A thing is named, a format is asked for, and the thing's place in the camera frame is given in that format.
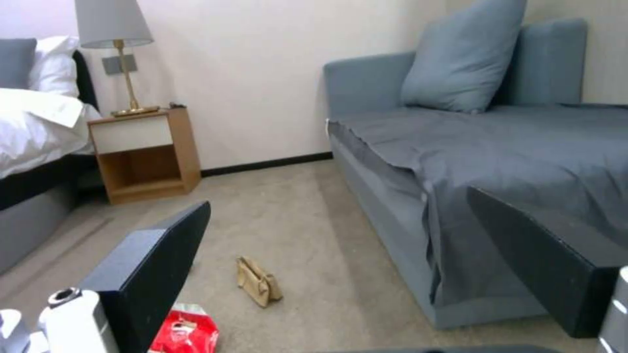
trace gray lampshade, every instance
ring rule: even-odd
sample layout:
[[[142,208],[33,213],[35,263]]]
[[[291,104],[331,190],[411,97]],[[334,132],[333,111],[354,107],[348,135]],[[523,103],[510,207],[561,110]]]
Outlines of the gray lampshade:
[[[75,0],[78,36],[84,48],[146,45],[153,36],[136,0]]]

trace beige carpet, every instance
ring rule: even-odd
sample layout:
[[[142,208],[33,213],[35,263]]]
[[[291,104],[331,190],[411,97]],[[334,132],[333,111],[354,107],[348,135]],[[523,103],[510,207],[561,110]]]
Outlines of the beige carpet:
[[[570,339],[547,317],[434,331],[332,161],[207,178],[185,197],[115,207],[94,200],[1,276],[0,307],[18,308],[34,323],[49,293],[77,284],[127,232],[201,200],[211,201],[212,218],[180,301],[201,304],[218,323],[219,352],[594,350],[595,341]],[[283,301],[263,310],[237,288],[240,254],[276,273]]]

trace red snack bag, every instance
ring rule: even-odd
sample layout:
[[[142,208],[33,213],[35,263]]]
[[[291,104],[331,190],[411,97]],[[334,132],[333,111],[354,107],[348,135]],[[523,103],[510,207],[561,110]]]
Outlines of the red snack bag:
[[[218,327],[198,305],[176,304],[161,325],[150,351],[214,353]]]

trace nightstand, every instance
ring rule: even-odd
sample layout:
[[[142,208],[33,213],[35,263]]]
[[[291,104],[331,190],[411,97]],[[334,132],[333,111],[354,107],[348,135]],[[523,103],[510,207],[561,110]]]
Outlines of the nightstand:
[[[200,164],[185,108],[89,122],[112,204],[184,195],[200,181]]]

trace black baseboard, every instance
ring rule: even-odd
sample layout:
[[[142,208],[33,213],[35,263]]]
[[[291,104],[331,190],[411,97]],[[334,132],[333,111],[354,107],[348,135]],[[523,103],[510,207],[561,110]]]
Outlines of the black baseboard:
[[[212,177],[215,175],[239,173],[241,171],[258,170],[258,169],[274,168],[276,166],[331,160],[332,158],[333,158],[333,155],[331,152],[315,153],[314,155],[282,158],[280,160],[226,166],[223,168],[205,169],[200,172],[200,175],[201,177],[206,178],[206,177]]]

